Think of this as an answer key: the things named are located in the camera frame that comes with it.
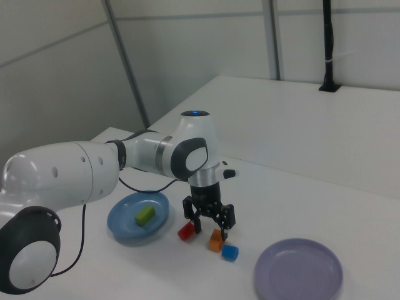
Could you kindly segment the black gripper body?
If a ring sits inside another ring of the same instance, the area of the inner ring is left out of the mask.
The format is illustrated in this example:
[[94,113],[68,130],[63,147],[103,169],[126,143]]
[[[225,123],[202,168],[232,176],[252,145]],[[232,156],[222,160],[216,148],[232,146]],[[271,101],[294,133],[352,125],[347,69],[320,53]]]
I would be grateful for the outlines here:
[[192,204],[202,216],[217,216],[221,211],[220,184],[206,187],[191,186]]

